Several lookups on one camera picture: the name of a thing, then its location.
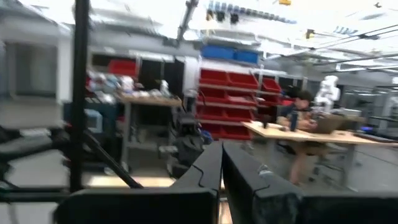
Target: black metal frame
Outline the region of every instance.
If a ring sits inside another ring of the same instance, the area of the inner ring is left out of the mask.
[[[88,45],[88,22],[90,0],[75,1],[75,35],[73,46],[73,96],[72,96],[72,142],[70,153],[69,188],[74,193],[83,188],[81,174],[83,167],[83,141],[85,123],[85,82]]]

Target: shelf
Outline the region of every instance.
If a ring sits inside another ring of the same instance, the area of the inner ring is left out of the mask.
[[[200,91],[205,96],[206,103],[229,103],[225,90],[220,90],[217,88],[200,88]],[[198,95],[198,101],[203,101],[202,95]]]
[[[201,69],[199,82],[210,85],[228,85],[228,77],[226,72]]]
[[[238,88],[257,90],[259,84],[254,75],[241,73],[228,73],[229,85]]]
[[[264,100],[258,101],[259,106],[277,106],[281,104],[279,96],[262,95],[260,98],[263,98]]]
[[[247,89],[247,88],[239,88],[239,87],[233,87],[233,86],[224,86],[224,85],[212,85],[212,84],[205,84],[205,83],[200,83],[199,84],[200,88],[212,88],[212,89],[217,89],[217,90],[231,90],[231,91],[240,91],[240,92],[247,92],[247,93],[260,93],[260,94],[265,94],[265,95],[277,95],[280,96],[282,94],[280,93],[274,93],[274,92],[269,92],[269,91],[259,91],[259,90],[253,90],[253,89]]]
[[[215,121],[208,119],[199,119],[199,122],[203,124],[218,124],[218,125],[226,125],[226,126],[242,126],[240,122],[230,122],[230,121]]]
[[[257,102],[254,93],[227,91],[226,92],[229,103],[234,105],[256,106]]]
[[[198,106],[203,106],[203,101],[197,101]],[[212,103],[206,102],[206,106],[217,106],[222,108],[236,108],[236,109],[246,109],[246,110],[256,110],[256,106],[244,106],[244,105],[234,105],[234,104],[227,104],[227,103]]]
[[[250,110],[226,108],[224,109],[224,113],[226,116],[226,120],[228,121],[250,122],[254,119],[254,116]]]

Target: humanoid robot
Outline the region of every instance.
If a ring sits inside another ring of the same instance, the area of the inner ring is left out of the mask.
[[[328,75],[321,82],[320,89],[315,96],[315,110],[320,113],[331,113],[333,104],[340,99],[340,89],[336,87],[338,77]]]

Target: table leg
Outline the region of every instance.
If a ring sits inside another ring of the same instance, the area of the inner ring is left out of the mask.
[[[341,174],[341,179],[340,179],[340,185],[344,188],[350,189],[357,191],[356,189],[351,188],[348,186],[348,178],[349,174],[354,166],[354,158],[355,158],[355,146],[354,144],[350,144],[347,147],[346,150],[346,155],[344,159],[344,166],[343,166],[343,172]]]
[[[280,171],[280,158],[278,158],[278,149],[277,149],[277,140],[275,139],[267,139],[266,143],[266,161],[264,161],[264,164],[268,166],[270,170],[273,172],[277,172],[278,174]]]
[[[121,153],[121,165],[125,170],[129,170],[129,145],[131,139],[131,103],[124,104],[124,130],[123,146]]]

